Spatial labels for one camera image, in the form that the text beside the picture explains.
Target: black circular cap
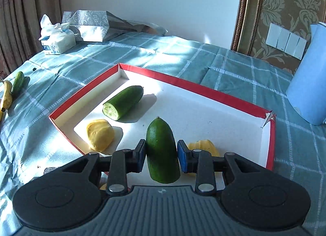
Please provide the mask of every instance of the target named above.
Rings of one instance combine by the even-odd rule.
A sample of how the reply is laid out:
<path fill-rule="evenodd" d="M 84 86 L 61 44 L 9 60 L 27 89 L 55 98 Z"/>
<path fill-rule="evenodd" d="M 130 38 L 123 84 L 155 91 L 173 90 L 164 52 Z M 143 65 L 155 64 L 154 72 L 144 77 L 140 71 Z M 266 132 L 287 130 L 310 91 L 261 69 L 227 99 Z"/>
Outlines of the black circular cap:
<path fill-rule="evenodd" d="M 102 203 L 99 189 L 81 174 L 46 174 L 22 186 L 12 204 L 23 226 L 57 232 L 90 220 Z"/>
<path fill-rule="evenodd" d="M 221 193 L 226 212 L 237 221 L 264 231 L 286 230 L 303 223 L 308 192 L 280 175 L 251 172 L 238 175 Z"/>
<path fill-rule="evenodd" d="M 50 186 L 36 193 L 36 201 L 47 208 L 57 208 L 68 204 L 74 197 L 74 192 L 62 186 Z"/>

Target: gold frame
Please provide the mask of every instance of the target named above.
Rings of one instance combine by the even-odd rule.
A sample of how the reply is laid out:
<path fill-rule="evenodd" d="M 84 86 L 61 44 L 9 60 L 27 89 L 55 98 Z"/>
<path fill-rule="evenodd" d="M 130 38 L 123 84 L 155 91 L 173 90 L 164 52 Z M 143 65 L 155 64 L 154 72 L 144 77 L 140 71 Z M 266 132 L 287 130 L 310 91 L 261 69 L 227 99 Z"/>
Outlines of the gold frame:
<path fill-rule="evenodd" d="M 249 55 L 262 0 L 240 0 L 231 50 Z"/>

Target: light switch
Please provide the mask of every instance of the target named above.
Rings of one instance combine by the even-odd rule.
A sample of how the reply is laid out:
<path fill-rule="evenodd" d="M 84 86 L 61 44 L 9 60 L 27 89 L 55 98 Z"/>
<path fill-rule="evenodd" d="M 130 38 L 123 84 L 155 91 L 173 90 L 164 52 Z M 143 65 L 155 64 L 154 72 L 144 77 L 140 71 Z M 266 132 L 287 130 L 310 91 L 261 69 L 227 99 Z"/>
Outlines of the light switch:
<path fill-rule="evenodd" d="M 278 43 L 278 36 L 280 34 L 281 27 L 271 23 L 267 34 L 266 44 L 272 47 L 276 47 Z"/>
<path fill-rule="evenodd" d="M 281 51 L 284 51 L 286 44 L 287 44 L 287 40 L 289 39 L 289 36 L 290 36 L 290 31 L 288 31 L 284 28 L 281 28 L 280 34 L 278 36 L 278 43 L 276 45 L 276 48 Z"/>
<path fill-rule="evenodd" d="M 306 43 L 307 43 L 306 39 L 299 37 L 299 41 L 298 41 L 297 47 L 296 47 L 294 55 L 293 55 L 295 58 L 298 58 L 300 60 L 302 59 L 302 55 L 304 53 L 304 48 L 305 48 Z"/>
<path fill-rule="evenodd" d="M 285 47 L 285 53 L 293 56 L 295 49 L 297 47 L 298 41 L 299 41 L 299 36 L 297 36 L 294 33 L 290 33 L 289 39 L 287 40 L 287 44 Z"/>

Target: blue cylinder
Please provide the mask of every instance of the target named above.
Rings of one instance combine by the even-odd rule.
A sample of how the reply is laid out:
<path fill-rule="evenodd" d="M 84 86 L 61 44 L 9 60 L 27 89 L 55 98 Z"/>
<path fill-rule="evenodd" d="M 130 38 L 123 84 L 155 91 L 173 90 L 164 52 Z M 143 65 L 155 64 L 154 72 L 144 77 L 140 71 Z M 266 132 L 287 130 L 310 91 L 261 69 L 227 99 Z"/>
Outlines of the blue cylinder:
<path fill-rule="evenodd" d="M 311 32 L 311 44 L 286 95 L 298 114 L 319 126 L 326 121 L 326 24 L 312 24 Z"/>

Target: checkered tablecloth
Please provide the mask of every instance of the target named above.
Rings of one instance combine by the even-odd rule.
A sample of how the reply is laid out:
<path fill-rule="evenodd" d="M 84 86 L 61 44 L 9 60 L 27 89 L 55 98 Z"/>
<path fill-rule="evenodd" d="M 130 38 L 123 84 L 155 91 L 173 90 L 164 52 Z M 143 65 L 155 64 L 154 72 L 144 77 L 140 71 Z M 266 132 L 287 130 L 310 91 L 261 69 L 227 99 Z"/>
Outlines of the checkered tablecloth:
<path fill-rule="evenodd" d="M 16 190 L 45 167 L 62 166 L 80 156 L 48 115 L 118 62 L 180 77 L 273 110 L 277 115 L 274 171 L 307 189 L 312 204 L 304 227 L 313 235 L 325 234 L 326 126 L 309 124 L 292 108 L 286 98 L 292 76 L 214 45 L 125 33 L 106 43 L 79 43 L 60 56 L 41 52 L 17 70 L 30 82 L 0 125 L 1 235 L 19 228 L 11 204 Z M 12 82 L 17 71 L 8 77 Z"/>

